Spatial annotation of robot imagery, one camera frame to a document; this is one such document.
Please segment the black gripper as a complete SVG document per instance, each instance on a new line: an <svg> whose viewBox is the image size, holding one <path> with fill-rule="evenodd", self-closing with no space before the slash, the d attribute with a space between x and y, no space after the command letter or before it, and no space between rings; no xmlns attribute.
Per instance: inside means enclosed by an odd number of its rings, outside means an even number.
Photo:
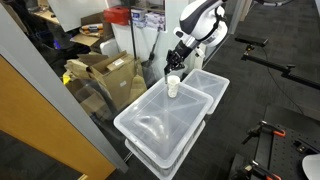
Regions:
<svg viewBox="0 0 320 180"><path fill-rule="evenodd" d="M192 48L186 46L182 41L173 50L168 50L167 64L164 67L164 75L168 75L172 70L178 71L185 68L184 60L190 55Z"/></svg>

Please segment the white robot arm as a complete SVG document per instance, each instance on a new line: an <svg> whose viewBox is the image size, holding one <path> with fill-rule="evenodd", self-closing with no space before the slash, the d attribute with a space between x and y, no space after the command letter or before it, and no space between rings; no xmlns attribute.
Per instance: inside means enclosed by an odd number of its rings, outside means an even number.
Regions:
<svg viewBox="0 0 320 180"><path fill-rule="evenodd" d="M227 35L225 9L227 0L195 0L187 5L179 18L174 34L180 41L173 50L168 50L164 75L184 68L184 60L200 44L217 46Z"/></svg>

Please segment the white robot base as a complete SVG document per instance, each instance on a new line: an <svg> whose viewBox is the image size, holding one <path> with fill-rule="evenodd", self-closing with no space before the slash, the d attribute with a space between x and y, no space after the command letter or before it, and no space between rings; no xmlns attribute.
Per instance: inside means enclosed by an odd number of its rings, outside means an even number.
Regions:
<svg viewBox="0 0 320 180"><path fill-rule="evenodd" d="M320 154L304 157L302 168L308 180L320 180Z"/></svg>

